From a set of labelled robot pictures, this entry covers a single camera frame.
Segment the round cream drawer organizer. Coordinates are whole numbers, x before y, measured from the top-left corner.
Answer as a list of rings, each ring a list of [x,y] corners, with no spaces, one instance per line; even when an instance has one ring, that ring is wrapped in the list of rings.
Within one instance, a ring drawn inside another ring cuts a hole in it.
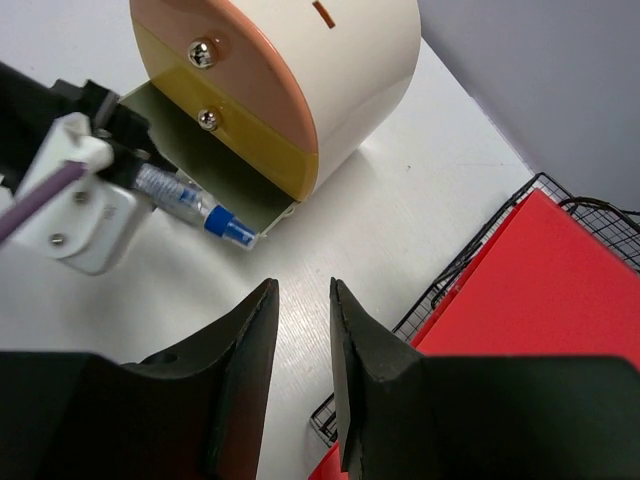
[[[130,16],[148,79],[125,105],[256,234],[393,112],[421,45],[414,1],[133,1]]]

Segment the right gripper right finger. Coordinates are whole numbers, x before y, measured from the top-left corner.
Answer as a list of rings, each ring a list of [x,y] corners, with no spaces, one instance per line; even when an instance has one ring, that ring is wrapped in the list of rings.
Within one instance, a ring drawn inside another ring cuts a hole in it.
[[[611,356],[432,356],[332,279],[339,465],[351,479],[635,479],[639,374]]]

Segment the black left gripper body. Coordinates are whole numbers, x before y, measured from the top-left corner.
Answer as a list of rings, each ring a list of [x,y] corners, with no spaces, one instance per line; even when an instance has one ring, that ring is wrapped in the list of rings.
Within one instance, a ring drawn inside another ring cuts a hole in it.
[[[112,147],[114,160],[98,173],[101,179],[132,190],[145,163],[168,173],[175,172],[175,166],[151,139],[150,122],[122,104],[115,92],[93,81],[75,86],[61,79],[50,91],[61,98],[62,112],[86,115],[93,135]]]

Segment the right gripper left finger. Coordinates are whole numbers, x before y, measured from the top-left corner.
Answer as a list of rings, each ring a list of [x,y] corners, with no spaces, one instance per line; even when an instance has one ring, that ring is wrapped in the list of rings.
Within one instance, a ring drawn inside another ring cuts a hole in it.
[[[252,479],[279,285],[139,363],[82,352],[1,355],[5,479]]]

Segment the clear blue-capped spray bottle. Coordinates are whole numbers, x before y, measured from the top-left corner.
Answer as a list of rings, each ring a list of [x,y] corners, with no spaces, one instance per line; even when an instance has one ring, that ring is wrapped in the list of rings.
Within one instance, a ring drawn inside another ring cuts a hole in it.
[[[208,234],[250,250],[256,232],[197,185],[149,163],[142,165],[134,187],[157,207],[176,219]]]

